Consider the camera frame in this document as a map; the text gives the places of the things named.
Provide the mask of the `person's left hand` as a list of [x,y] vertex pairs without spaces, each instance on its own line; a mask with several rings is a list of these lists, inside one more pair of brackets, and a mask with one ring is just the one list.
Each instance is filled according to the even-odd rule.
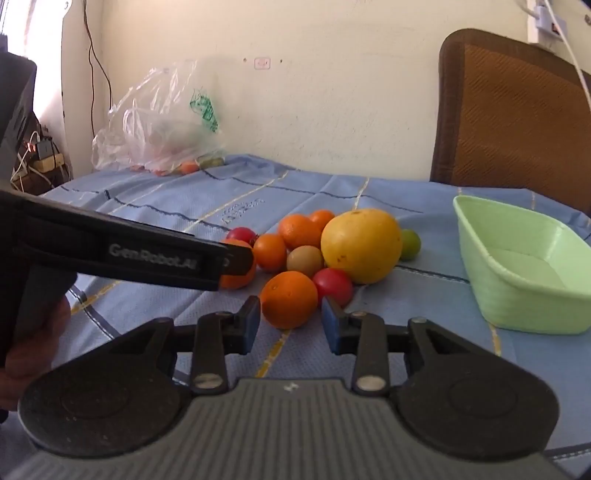
[[15,345],[1,368],[1,409],[15,411],[26,388],[51,369],[60,338],[70,320],[71,308],[62,297],[47,311],[43,328]]

